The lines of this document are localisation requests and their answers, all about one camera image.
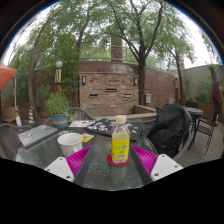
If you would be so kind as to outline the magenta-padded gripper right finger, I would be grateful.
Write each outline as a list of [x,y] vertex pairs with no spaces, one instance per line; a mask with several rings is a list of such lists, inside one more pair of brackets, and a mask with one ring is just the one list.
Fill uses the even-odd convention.
[[182,169],[181,165],[166,154],[156,155],[139,146],[132,145],[130,154],[144,185]]

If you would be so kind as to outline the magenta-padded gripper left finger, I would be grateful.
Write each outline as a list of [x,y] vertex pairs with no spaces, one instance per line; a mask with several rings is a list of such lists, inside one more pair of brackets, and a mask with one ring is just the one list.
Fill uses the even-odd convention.
[[58,157],[45,168],[45,171],[82,186],[93,154],[92,146],[87,146],[68,158]]

